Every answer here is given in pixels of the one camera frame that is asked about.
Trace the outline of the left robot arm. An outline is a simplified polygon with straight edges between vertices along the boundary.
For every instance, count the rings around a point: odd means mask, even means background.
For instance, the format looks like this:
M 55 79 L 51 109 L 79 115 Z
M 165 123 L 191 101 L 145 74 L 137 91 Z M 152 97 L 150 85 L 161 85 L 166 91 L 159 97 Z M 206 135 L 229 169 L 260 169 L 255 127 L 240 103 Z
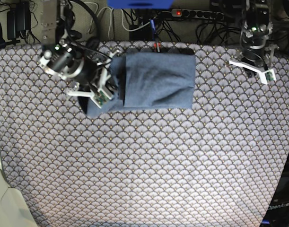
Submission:
M 241 34 L 239 44 L 241 60 L 230 60 L 229 64 L 241 67 L 249 78 L 259 76 L 263 84 L 276 81 L 272 66 L 276 44 L 268 44 L 273 23 L 270 19 L 269 4 L 266 0 L 244 0 L 241 11 Z

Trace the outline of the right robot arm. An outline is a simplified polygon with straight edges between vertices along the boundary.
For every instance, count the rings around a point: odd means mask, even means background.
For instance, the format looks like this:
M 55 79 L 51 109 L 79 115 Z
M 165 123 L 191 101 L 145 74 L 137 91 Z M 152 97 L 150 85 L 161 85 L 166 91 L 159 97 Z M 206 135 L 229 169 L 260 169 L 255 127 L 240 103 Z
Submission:
M 98 106 L 113 99 L 116 86 L 109 67 L 116 52 L 98 51 L 100 24 L 96 14 L 82 1 L 75 1 L 89 15 L 96 26 L 96 34 L 85 44 L 82 34 L 73 30 L 75 14 L 71 0 L 45 0 L 42 12 L 42 53 L 39 66 L 45 73 L 62 80 L 72 80 L 76 88 L 69 96 L 86 97 Z

